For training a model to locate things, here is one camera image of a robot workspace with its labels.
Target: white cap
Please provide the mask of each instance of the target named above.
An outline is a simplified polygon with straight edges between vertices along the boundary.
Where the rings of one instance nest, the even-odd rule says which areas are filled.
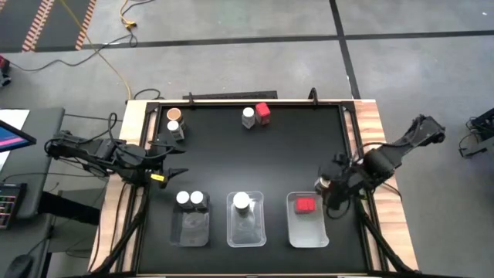
[[[239,192],[233,196],[233,205],[237,209],[246,209],[250,205],[250,197],[245,192]]]
[[[177,194],[177,203],[179,204],[185,204],[188,202],[189,196],[187,192],[179,192]]]
[[[180,124],[176,120],[170,120],[167,127],[169,131],[177,131],[180,128]]]
[[[191,202],[192,204],[200,204],[204,199],[204,195],[202,192],[192,192],[191,194]]]
[[[254,110],[251,107],[244,108],[243,114],[245,117],[254,117]]]

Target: concrete floor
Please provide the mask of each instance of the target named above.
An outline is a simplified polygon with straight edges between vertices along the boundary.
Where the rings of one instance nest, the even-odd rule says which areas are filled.
[[[346,34],[447,32],[492,29],[494,2],[459,0],[338,0]],[[125,35],[120,2],[98,0],[90,38]],[[160,0],[128,14],[141,42],[242,36],[334,35],[323,0]],[[459,157],[464,123],[494,103],[494,38],[384,39],[349,41],[360,94],[377,99],[388,140],[400,137],[418,114],[446,126],[443,144],[416,150],[398,170],[412,242],[425,273],[492,276],[494,265],[494,164],[481,154]],[[55,58],[77,61],[89,50],[5,55],[24,67]],[[278,90],[280,98],[305,98],[310,87],[324,98],[351,98],[338,42],[284,42],[227,46],[108,49],[103,54],[134,92],[154,87],[168,99],[193,93]],[[67,113],[106,117],[124,114],[125,89],[95,58],[77,68],[53,66],[39,73],[12,72],[15,82],[0,92],[7,107],[63,106]],[[68,118],[63,127],[90,136],[98,120]],[[54,164],[54,171],[78,171]],[[101,181],[61,181],[60,188],[98,188]],[[79,274],[87,259],[54,259],[50,276]],[[80,266],[79,272],[70,267]]]

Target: clear plastic container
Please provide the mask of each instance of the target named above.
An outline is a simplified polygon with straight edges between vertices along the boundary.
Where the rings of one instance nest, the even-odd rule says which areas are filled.
[[[226,197],[226,238],[231,247],[260,247],[266,244],[264,227],[264,195],[261,192],[246,192],[249,207],[239,211],[233,204],[238,192]]]
[[[311,213],[295,213],[298,198],[314,198],[316,210]],[[323,198],[315,192],[291,192],[286,196],[289,241],[296,248],[326,247],[330,240],[324,226]]]
[[[171,219],[170,244],[201,247],[209,241],[209,211],[184,210],[175,206]]]

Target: red block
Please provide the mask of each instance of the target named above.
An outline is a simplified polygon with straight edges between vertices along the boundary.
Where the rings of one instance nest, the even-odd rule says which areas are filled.
[[[314,198],[298,198],[295,200],[296,213],[311,213],[316,210],[316,200]]]
[[[271,111],[269,111],[268,104],[258,103],[255,106],[255,118],[261,124],[268,124]]]

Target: computer screen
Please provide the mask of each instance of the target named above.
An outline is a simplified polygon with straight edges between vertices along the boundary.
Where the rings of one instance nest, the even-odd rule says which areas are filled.
[[[36,139],[0,120],[0,152],[36,144]]]

